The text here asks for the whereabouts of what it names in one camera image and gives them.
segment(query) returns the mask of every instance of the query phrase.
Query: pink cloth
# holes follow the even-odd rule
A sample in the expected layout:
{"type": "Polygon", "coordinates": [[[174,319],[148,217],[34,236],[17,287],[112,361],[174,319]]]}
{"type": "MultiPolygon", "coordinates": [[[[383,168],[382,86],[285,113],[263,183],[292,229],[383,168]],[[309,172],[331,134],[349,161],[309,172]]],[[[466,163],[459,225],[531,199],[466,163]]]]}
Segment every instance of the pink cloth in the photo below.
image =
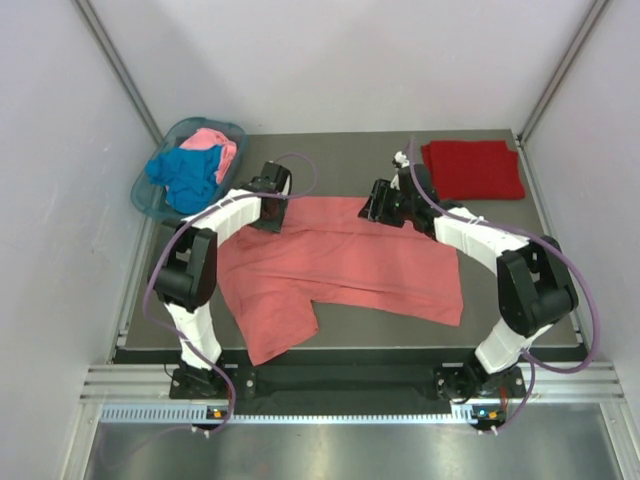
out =
{"type": "Polygon", "coordinates": [[[216,182],[218,185],[222,183],[222,179],[229,170],[231,161],[238,151],[235,142],[229,140],[223,133],[211,128],[199,128],[191,137],[186,139],[180,145],[185,150],[209,150],[216,145],[222,145],[222,154],[220,155],[220,166],[216,172],[216,182]]]}
{"type": "Polygon", "coordinates": [[[291,200],[280,234],[245,227],[222,244],[218,284],[254,365],[318,331],[312,301],[460,324],[455,249],[358,218],[365,200],[291,200]]]}

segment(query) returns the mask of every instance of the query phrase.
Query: white robotic arm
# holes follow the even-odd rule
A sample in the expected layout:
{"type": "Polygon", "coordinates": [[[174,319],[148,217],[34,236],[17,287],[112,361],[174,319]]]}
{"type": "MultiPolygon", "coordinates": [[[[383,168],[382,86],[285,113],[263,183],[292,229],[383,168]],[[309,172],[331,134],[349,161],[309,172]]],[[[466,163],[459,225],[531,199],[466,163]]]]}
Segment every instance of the white robotic arm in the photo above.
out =
{"type": "MultiPolygon", "coordinates": [[[[469,384],[480,391],[489,379],[508,372],[523,350],[577,307],[571,277],[566,266],[527,238],[481,225],[483,218],[457,202],[440,202],[427,168],[415,165],[430,199],[458,219],[441,215],[418,192],[406,155],[398,152],[392,163],[396,176],[391,182],[375,182],[360,216],[396,227],[411,221],[419,232],[455,247],[497,277],[502,318],[465,364],[469,384]]],[[[554,239],[544,238],[558,247],[554,239]]]]}
{"type": "MultiPolygon", "coordinates": [[[[262,202],[260,198],[242,198],[229,203],[229,200],[251,193],[247,190],[231,190],[226,197],[217,202],[218,204],[227,203],[224,208],[215,210],[205,218],[198,220],[193,226],[197,229],[209,229],[216,232],[216,247],[220,247],[242,227],[260,219],[262,202]]],[[[183,220],[189,221],[195,216],[197,215],[192,215],[183,220]]],[[[209,301],[193,311],[189,311],[184,306],[176,303],[165,303],[164,306],[169,311],[176,328],[185,334],[189,342],[198,351],[202,352],[211,362],[216,363],[222,353],[222,347],[213,331],[213,319],[211,318],[209,301]]],[[[187,365],[200,369],[211,368],[194,354],[192,349],[187,347],[185,340],[182,338],[180,338],[180,346],[182,347],[181,358],[187,365]]]]}
{"type": "MultiPolygon", "coordinates": [[[[217,202],[222,208],[196,221],[175,245],[160,271],[154,286],[156,293],[171,315],[176,328],[189,343],[212,363],[222,353],[214,329],[210,298],[216,286],[217,249],[234,233],[246,225],[270,231],[279,231],[287,207],[286,199],[260,198],[262,193],[288,195],[291,192],[291,172],[268,162],[259,177],[242,189],[231,190],[217,202]]],[[[181,221],[164,222],[160,227],[156,259],[174,235],[186,222],[200,214],[181,221]]],[[[180,338],[181,360],[186,369],[194,372],[210,371],[211,367],[180,338]]]]}

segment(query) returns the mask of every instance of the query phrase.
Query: metal floor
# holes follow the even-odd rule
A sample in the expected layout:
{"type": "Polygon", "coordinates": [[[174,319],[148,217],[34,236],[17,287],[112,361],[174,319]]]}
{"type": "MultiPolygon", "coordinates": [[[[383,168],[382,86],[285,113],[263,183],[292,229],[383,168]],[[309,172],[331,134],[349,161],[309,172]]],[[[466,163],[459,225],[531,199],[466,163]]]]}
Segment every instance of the metal floor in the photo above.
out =
{"type": "MultiPolygon", "coordinates": [[[[110,425],[107,463],[165,428],[110,425]]],[[[498,437],[468,426],[237,425],[210,440],[168,433],[113,471],[96,450],[87,480],[622,479],[598,405],[530,405],[498,437]]]]}
{"type": "MultiPolygon", "coordinates": [[[[403,148],[411,134],[418,144],[431,140],[505,140],[515,150],[508,130],[446,132],[323,133],[252,136],[238,176],[246,181],[260,172],[265,161],[285,152],[301,152],[318,164],[320,178],[315,195],[367,197],[377,178],[391,178],[393,154],[403,148]]],[[[284,164],[293,172],[294,191],[309,186],[311,172],[297,159],[284,164]]],[[[527,179],[521,169],[527,197],[519,201],[469,201],[471,211],[486,218],[525,227],[542,233],[542,226],[527,179]]],[[[413,317],[343,305],[315,304],[319,333],[297,348],[385,348],[385,347],[471,347],[480,343],[498,318],[495,278],[484,267],[460,255],[460,279],[464,312],[459,327],[450,327],[413,317]]],[[[153,325],[142,315],[142,295],[138,292],[126,341],[127,349],[177,348],[177,338],[153,325]]],[[[212,316],[218,340],[223,348],[244,348],[245,344],[233,316],[218,291],[212,300],[212,316]]],[[[170,321],[156,301],[151,311],[157,318],[170,321]]],[[[542,346],[575,346],[576,335],[569,320],[560,322],[537,341],[542,346]]]]}

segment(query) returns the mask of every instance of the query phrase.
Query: red towel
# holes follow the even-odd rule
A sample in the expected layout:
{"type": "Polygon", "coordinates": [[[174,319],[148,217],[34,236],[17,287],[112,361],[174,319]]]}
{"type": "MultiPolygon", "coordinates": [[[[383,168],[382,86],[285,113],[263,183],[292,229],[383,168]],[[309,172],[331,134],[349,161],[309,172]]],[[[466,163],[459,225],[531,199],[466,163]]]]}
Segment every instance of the red towel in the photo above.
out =
{"type": "Polygon", "coordinates": [[[433,141],[422,147],[422,158],[442,199],[517,200],[525,196],[518,154],[505,141],[433,141]]]}
{"type": "Polygon", "coordinates": [[[220,246],[218,284],[254,365],[318,331],[312,301],[460,324],[455,249],[358,218],[365,201],[291,200],[281,233],[245,227],[220,246]]]}

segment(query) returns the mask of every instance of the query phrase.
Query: blue plastic basket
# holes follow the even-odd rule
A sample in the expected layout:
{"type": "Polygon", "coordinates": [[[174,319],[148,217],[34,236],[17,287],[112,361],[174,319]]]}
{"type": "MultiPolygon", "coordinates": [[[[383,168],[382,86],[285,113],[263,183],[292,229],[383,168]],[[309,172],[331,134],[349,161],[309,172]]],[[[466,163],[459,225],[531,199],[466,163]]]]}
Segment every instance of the blue plastic basket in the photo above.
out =
{"type": "MultiPolygon", "coordinates": [[[[240,168],[242,154],[247,147],[247,134],[242,128],[233,123],[217,122],[204,117],[187,118],[171,127],[171,130],[169,130],[169,133],[162,139],[162,143],[158,146],[151,158],[156,158],[161,153],[166,153],[174,147],[179,147],[182,142],[196,133],[196,130],[199,128],[218,130],[238,146],[238,151],[231,161],[229,170],[227,170],[222,183],[218,186],[216,193],[211,199],[210,205],[213,205],[229,192],[231,183],[240,168]]],[[[144,169],[131,188],[131,201],[135,207],[154,220],[163,221],[170,218],[183,218],[188,216],[171,208],[166,202],[166,196],[166,189],[159,185],[153,185],[149,181],[149,176],[144,169]]]]}

